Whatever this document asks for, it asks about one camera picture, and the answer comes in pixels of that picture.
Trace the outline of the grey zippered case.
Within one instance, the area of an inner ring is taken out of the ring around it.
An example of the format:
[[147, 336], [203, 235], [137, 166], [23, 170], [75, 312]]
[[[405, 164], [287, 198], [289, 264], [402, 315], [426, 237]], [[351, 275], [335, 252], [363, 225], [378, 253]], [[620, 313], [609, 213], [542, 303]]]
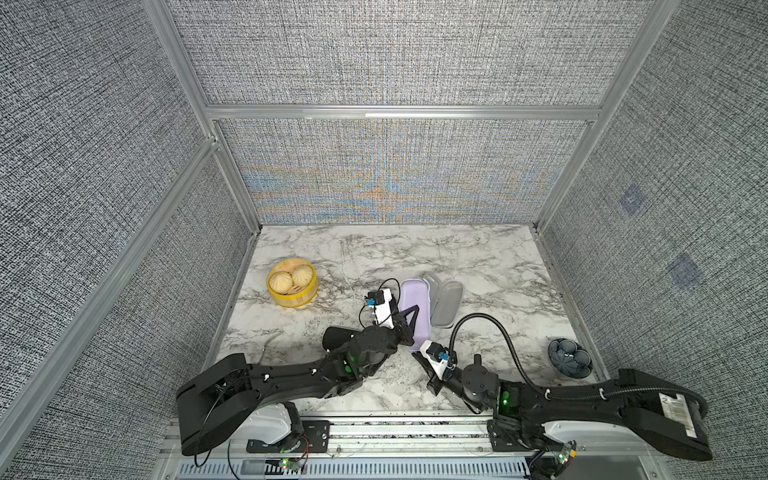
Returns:
[[333, 351], [350, 341], [358, 333], [359, 330], [355, 329], [338, 326], [328, 327], [322, 337], [322, 348], [326, 351]]

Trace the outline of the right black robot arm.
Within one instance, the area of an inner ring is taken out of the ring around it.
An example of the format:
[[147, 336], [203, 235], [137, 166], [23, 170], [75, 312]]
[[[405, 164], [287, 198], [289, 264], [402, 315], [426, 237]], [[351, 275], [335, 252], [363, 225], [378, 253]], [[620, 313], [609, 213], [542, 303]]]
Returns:
[[615, 380], [570, 387], [533, 387], [506, 381], [477, 358], [460, 368], [450, 364], [441, 345], [416, 352], [433, 394], [448, 390], [473, 411], [492, 414], [488, 434], [496, 446], [513, 451], [573, 448], [573, 433], [559, 433], [564, 422], [625, 428], [655, 450], [679, 459], [710, 461], [704, 418], [706, 401], [699, 394], [635, 369], [622, 369]]

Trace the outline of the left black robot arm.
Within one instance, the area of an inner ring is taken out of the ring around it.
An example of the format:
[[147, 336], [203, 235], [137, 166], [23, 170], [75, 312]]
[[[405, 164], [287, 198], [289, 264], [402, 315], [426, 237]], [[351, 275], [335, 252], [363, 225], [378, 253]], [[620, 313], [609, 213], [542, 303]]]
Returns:
[[195, 456], [221, 445], [262, 407], [345, 395], [375, 375], [401, 346], [418, 347], [431, 332], [429, 316], [417, 306], [391, 320], [391, 328], [328, 328], [326, 354], [312, 362], [257, 365], [236, 353], [202, 371], [176, 393], [182, 454]]

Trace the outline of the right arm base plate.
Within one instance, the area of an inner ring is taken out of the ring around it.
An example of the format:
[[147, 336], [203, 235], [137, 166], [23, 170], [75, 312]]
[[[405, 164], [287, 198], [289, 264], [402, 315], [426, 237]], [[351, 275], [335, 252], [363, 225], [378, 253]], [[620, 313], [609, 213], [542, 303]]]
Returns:
[[492, 451], [495, 453], [532, 452], [519, 437], [519, 432], [512, 427], [496, 420], [486, 422], [488, 438]]

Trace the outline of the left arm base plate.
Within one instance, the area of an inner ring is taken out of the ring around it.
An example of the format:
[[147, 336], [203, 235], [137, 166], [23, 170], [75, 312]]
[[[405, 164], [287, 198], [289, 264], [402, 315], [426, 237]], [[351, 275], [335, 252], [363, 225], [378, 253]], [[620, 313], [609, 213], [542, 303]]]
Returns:
[[302, 421], [303, 432], [291, 433], [277, 444], [266, 444], [262, 441], [249, 439], [246, 452], [249, 454], [287, 453], [298, 456], [305, 451], [309, 453], [326, 453], [330, 439], [331, 423], [327, 420]]

